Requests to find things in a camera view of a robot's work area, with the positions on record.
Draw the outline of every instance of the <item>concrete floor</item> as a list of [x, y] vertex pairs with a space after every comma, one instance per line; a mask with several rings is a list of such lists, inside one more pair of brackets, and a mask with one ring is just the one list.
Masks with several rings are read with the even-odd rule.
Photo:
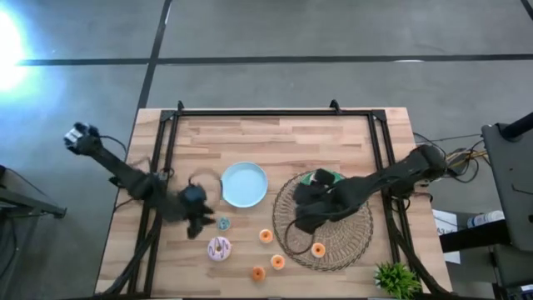
[[[162, 6], [162, 0], [0, 3], [0, 25], [20, 37], [9, 43], [11, 52], [0, 50], [7, 70], [0, 74], [0, 163], [68, 207], [62, 220], [39, 221], [13, 299], [92, 294], [117, 190], [104, 169], [65, 150], [62, 136], [84, 121], [127, 142], [147, 67], [2, 63], [18, 50], [26, 59], [149, 58]], [[517, 53], [533, 53], [533, 22], [520, 0], [176, 0], [160, 57]], [[174, 108], [182, 100], [190, 108], [324, 107], [335, 98], [344, 107], [408, 107], [415, 131], [443, 138], [530, 112], [532, 78], [533, 61], [158, 66], [147, 106]], [[450, 151], [474, 142], [441, 146]], [[474, 182], [442, 179], [431, 191], [436, 209], [499, 208], [484, 164]], [[491, 295], [454, 269], [459, 294]]]

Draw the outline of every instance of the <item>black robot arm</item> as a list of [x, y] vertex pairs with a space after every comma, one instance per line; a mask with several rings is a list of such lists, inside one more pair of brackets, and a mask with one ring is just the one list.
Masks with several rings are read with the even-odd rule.
[[102, 144], [98, 129], [86, 123], [76, 122], [64, 137], [65, 146], [77, 155], [93, 158], [111, 172], [120, 186], [136, 200], [144, 200], [155, 208], [168, 222], [189, 220], [187, 236], [195, 238], [204, 225], [215, 221], [206, 217], [213, 211], [205, 205], [207, 195], [198, 185], [189, 185], [184, 190], [167, 192], [166, 184], [154, 173], [146, 173], [109, 152]]
[[313, 234], [326, 220], [336, 222], [359, 210], [375, 192], [388, 189], [395, 198], [408, 198], [415, 183], [444, 175], [446, 161], [432, 146], [419, 146], [409, 156], [366, 177], [351, 177], [333, 183], [326, 171], [317, 170], [312, 185], [300, 183], [294, 193], [295, 226]]

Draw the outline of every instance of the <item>green plant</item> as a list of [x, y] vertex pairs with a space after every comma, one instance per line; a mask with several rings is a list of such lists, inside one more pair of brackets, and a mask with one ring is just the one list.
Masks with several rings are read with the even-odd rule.
[[378, 287], [397, 299], [412, 299], [413, 292], [421, 290], [415, 274], [407, 270], [406, 265], [400, 262], [378, 264], [374, 279]]

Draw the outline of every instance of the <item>round woven mat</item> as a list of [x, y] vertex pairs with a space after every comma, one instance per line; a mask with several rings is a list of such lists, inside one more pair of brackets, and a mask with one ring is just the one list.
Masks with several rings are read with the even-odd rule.
[[315, 231], [315, 243], [322, 243], [326, 247], [326, 255], [322, 258], [313, 257], [311, 251], [303, 254], [292, 252], [306, 249], [312, 241], [312, 235], [294, 225], [287, 233], [287, 243], [292, 251], [284, 242], [286, 228], [296, 218], [296, 203], [292, 199], [292, 194], [297, 184], [312, 172], [314, 171], [296, 175], [277, 194], [272, 214], [274, 234], [285, 254], [302, 266], [320, 271], [341, 270], [359, 259], [371, 241], [374, 227], [368, 202], [351, 216], [338, 222], [326, 221]]

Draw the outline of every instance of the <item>wire bundle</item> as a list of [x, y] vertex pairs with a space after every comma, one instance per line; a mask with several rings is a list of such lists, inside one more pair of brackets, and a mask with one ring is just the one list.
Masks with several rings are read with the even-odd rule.
[[[419, 134], [417, 132], [414, 132], [414, 134], [417, 137], [422, 138], [423, 140], [425, 140], [427, 143], [431, 144], [432, 146], [435, 146], [439, 150], [441, 150], [441, 152], [443, 153], [444, 157], [446, 158], [446, 161], [448, 162], [448, 165], [447, 165], [448, 170], [446, 171], [446, 175], [444, 176], [444, 178], [453, 178], [453, 179], [455, 179], [456, 181], [458, 181], [460, 183], [471, 183], [474, 179], [476, 179], [477, 174], [480, 171], [480, 164], [477, 161], [477, 158], [482, 158], [489, 166], [491, 166], [491, 162], [488, 159], [487, 152], [486, 151], [477, 151], [476, 150], [476, 147], [479, 144], [483, 143], [483, 140], [480, 140], [479, 142], [476, 142], [471, 147], [468, 147], [467, 150], [454, 151], [451, 154], [448, 154], [446, 151], [444, 151], [444, 149], [442, 149], [442, 147], [440, 147], [439, 145], [435, 144], [434, 141], [430, 140], [429, 138], [424, 137], [423, 135], [421, 135], [421, 134]], [[464, 157], [460, 161], [456, 162], [455, 159], [457, 157], [461, 156], [461, 155], [464, 155]], [[466, 175], [466, 173], [470, 169], [471, 163], [473, 163], [473, 165], [474, 165], [474, 167], [473, 167], [474, 168], [474, 173], [468, 179], [463, 179], [462, 177], [464, 175]], [[452, 168], [460, 167], [463, 164], [466, 164], [466, 167], [462, 170], [462, 172], [460, 172], [460, 173], [451, 172]]]

